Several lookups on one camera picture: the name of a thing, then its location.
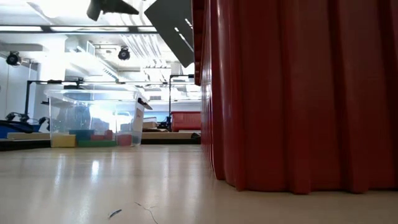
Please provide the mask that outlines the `grey slotted divider panel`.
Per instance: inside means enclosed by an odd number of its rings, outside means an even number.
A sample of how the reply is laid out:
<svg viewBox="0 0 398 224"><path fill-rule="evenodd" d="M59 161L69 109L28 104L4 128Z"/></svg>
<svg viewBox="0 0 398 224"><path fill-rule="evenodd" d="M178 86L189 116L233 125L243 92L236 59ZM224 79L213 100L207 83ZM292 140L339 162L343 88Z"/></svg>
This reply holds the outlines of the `grey slotted divider panel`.
<svg viewBox="0 0 398 224"><path fill-rule="evenodd" d="M156 0L144 14L186 68L194 59L192 0Z"/></svg>

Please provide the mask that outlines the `red plastic bin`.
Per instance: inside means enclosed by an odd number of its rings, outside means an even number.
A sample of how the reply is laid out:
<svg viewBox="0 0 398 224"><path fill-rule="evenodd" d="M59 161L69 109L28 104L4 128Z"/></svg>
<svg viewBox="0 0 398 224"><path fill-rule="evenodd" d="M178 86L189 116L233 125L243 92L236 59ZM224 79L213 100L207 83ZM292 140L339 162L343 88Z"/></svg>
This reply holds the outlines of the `red plastic bin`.
<svg viewBox="0 0 398 224"><path fill-rule="evenodd" d="M398 190L398 0L192 0L201 146L237 190Z"/></svg>

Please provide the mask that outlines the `clear plastic container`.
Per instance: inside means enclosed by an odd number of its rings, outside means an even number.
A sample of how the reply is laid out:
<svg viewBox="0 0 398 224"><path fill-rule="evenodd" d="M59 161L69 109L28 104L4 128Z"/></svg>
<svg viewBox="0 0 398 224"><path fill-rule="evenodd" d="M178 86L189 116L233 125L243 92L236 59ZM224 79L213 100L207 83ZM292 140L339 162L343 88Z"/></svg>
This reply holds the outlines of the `clear plastic container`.
<svg viewBox="0 0 398 224"><path fill-rule="evenodd" d="M131 146L136 146L142 139L144 112L152 109L138 90L48 90L46 95L50 143L53 135L92 129L94 134L112 130L113 141L117 135L131 134Z"/></svg>

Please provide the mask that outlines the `cardboard box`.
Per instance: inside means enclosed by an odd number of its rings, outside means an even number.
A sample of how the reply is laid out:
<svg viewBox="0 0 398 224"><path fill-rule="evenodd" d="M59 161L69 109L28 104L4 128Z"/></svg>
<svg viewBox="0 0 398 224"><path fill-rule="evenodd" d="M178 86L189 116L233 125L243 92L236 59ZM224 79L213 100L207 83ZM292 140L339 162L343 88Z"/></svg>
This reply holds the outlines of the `cardboard box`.
<svg viewBox="0 0 398 224"><path fill-rule="evenodd" d="M158 122L156 117L144 118L143 132L168 132L167 122Z"/></svg>

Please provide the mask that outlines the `long red block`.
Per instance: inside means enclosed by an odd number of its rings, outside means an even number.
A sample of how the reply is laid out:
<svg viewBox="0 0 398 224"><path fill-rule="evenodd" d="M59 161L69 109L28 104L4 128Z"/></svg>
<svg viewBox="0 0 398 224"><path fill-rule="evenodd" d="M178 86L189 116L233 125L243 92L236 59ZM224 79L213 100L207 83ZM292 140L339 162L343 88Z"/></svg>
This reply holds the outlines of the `long red block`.
<svg viewBox="0 0 398 224"><path fill-rule="evenodd" d="M91 141L112 141L113 132L112 130L106 130L104 134L92 134L90 137Z"/></svg>

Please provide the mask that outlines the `green block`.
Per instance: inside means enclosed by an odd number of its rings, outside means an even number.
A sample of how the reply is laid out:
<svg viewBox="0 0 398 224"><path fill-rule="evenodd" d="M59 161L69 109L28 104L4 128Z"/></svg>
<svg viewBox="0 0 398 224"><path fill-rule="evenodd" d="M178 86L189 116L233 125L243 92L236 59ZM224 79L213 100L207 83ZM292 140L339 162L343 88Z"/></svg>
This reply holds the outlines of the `green block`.
<svg viewBox="0 0 398 224"><path fill-rule="evenodd" d="M78 147L115 147L117 146L117 142L113 140L102 140L102 141L91 141L84 140L78 141Z"/></svg>

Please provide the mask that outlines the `red background bin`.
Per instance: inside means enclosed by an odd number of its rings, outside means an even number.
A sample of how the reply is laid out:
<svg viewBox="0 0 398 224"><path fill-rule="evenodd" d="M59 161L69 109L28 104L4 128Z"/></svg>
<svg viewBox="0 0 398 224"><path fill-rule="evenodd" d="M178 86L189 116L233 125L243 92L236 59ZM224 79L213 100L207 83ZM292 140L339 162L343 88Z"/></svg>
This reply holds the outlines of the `red background bin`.
<svg viewBox="0 0 398 224"><path fill-rule="evenodd" d="M200 111L173 111L171 116L171 129L173 132L201 130Z"/></svg>

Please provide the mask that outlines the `yellow block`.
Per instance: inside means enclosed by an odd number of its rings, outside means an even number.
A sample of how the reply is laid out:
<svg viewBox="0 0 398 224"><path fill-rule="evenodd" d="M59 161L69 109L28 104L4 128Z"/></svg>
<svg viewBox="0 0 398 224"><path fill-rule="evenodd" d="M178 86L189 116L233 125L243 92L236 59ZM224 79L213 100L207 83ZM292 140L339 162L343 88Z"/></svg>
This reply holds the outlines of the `yellow block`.
<svg viewBox="0 0 398 224"><path fill-rule="evenodd" d="M51 147L75 147L75 134L57 134L51 138Z"/></svg>

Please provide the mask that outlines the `light wooden desk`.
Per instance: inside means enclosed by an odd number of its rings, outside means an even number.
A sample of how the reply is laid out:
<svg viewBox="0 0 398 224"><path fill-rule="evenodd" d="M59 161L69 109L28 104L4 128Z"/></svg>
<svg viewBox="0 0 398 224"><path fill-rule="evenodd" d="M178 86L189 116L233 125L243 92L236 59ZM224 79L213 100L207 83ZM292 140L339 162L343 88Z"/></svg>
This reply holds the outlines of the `light wooden desk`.
<svg viewBox="0 0 398 224"><path fill-rule="evenodd" d="M142 140L144 139L192 139L200 137L200 133L196 132L144 132L142 133ZM13 140L49 140L49 133L8 133L7 139Z"/></svg>

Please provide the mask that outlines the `blue background object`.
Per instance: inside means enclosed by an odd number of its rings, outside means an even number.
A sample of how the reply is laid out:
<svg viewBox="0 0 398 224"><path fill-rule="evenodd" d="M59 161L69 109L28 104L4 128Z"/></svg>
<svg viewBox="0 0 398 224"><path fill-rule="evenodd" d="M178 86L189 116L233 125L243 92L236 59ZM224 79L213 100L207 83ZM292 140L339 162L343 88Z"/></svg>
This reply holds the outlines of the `blue background object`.
<svg viewBox="0 0 398 224"><path fill-rule="evenodd" d="M5 119L0 119L0 139L6 139L9 133L39 133L44 123L47 123L47 130L49 131L50 119L48 117L34 119L27 114L11 112Z"/></svg>

